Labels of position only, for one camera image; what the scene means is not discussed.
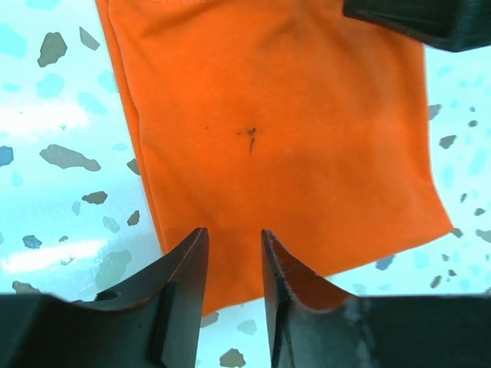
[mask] black plastic part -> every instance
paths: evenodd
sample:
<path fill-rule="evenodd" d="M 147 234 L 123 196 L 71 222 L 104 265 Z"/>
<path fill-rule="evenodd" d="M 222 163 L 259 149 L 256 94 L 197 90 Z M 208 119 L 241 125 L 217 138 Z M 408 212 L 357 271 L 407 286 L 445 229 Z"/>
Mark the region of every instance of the black plastic part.
<path fill-rule="evenodd" d="M 353 297 L 262 239 L 273 368 L 491 367 L 489 295 Z"/>
<path fill-rule="evenodd" d="M 92 302 L 0 295 L 0 367 L 194 368 L 208 241 L 198 228 Z"/>
<path fill-rule="evenodd" d="M 490 0 L 344 0 L 343 13 L 447 51 L 491 44 Z"/>

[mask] terrazzo surface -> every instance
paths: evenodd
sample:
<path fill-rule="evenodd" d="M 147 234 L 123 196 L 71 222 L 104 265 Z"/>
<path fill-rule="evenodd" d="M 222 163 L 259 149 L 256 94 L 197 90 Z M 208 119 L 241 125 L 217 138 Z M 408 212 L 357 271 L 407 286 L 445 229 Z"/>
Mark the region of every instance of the terrazzo surface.
<path fill-rule="evenodd" d="M 433 175 L 456 228 L 329 278 L 354 294 L 491 286 L 491 48 L 426 52 Z M 0 2 L 0 292 L 91 300 L 160 256 L 94 2 Z M 196 366 L 269 366 L 263 300 L 204 318 Z"/>

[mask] speckled countertop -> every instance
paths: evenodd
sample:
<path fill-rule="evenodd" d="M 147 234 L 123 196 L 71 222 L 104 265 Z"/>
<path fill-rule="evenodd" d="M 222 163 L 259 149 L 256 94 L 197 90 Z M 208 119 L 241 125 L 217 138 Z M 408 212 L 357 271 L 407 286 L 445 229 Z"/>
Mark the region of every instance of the speckled countertop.
<path fill-rule="evenodd" d="M 355 294 L 489 289 L 489 60 L 491 48 L 427 49 L 433 174 L 453 233 L 335 284 Z M 90 300 L 160 256 L 94 2 L 0 2 L 0 292 Z M 204 318 L 196 365 L 269 366 L 263 301 Z"/>

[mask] orange fabric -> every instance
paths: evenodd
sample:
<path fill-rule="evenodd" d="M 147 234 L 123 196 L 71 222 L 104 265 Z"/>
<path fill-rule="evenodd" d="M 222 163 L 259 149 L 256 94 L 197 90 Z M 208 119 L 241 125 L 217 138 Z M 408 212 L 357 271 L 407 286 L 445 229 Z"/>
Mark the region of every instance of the orange fabric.
<path fill-rule="evenodd" d="M 203 314 L 263 293 L 272 229 L 324 276 L 451 229 L 421 44 L 341 0 L 97 0 L 164 251 L 210 231 Z"/>

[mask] orange cloth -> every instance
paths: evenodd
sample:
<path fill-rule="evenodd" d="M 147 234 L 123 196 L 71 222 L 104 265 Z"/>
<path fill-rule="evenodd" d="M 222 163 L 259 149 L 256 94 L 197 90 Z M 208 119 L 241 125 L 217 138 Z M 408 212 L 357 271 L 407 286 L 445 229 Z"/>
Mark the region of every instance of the orange cloth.
<path fill-rule="evenodd" d="M 423 47 L 341 3 L 97 0 L 162 248 L 209 228 L 203 314 L 263 295 L 263 228 L 324 276 L 451 229 Z"/>

